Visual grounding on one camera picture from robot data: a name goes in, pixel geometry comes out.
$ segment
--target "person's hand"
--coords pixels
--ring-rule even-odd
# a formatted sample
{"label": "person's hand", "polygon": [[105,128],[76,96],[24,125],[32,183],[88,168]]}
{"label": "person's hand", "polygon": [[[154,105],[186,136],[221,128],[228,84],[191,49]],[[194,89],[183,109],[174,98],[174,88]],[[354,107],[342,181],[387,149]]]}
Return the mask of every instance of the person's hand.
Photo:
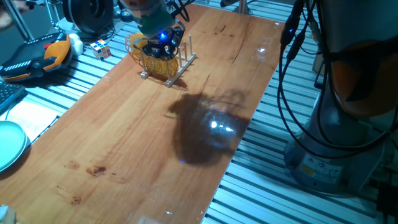
{"label": "person's hand", "polygon": [[[20,13],[24,13],[29,10],[29,6],[24,0],[13,0],[15,6]],[[0,0],[0,32],[12,26],[12,18],[6,11],[2,0]]]}

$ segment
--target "orange and black device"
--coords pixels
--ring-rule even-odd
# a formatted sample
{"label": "orange and black device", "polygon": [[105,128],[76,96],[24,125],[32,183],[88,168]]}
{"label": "orange and black device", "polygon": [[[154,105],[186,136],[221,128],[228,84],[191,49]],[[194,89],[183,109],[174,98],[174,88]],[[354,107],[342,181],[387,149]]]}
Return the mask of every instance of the orange and black device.
{"label": "orange and black device", "polygon": [[65,68],[71,59],[68,34],[49,34],[22,44],[2,65],[0,77],[9,83],[42,77],[44,73]]}

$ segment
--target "white paper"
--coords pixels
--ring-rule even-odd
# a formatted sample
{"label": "white paper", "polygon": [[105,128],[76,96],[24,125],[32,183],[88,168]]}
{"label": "white paper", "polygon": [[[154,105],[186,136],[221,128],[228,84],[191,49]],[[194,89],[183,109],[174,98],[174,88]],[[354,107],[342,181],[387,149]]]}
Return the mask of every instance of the white paper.
{"label": "white paper", "polygon": [[[6,119],[7,112],[0,116]],[[23,128],[27,137],[33,142],[58,116],[58,112],[44,108],[33,103],[21,101],[7,116],[8,121],[13,121]]]}

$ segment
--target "keyboard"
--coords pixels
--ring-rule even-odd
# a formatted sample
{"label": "keyboard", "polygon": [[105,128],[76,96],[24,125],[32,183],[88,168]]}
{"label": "keyboard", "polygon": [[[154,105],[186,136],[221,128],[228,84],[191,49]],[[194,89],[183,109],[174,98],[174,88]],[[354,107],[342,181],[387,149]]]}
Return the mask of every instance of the keyboard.
{"label": "keyboard", "polygon": [[24,92],[21,85],[8,84],[0,81],[0,114],[9,109],[10,105]]}

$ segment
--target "teal plate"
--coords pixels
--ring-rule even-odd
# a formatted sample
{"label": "teal plate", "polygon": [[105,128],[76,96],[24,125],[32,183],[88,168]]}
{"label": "teal plate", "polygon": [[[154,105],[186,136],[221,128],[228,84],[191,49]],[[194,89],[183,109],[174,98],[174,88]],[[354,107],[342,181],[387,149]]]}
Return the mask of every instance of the teal plate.
{"label": "teal plate", "polygon": [[11,166],[24,152],[27,136],[11,121],[0,121],[0,172]]}

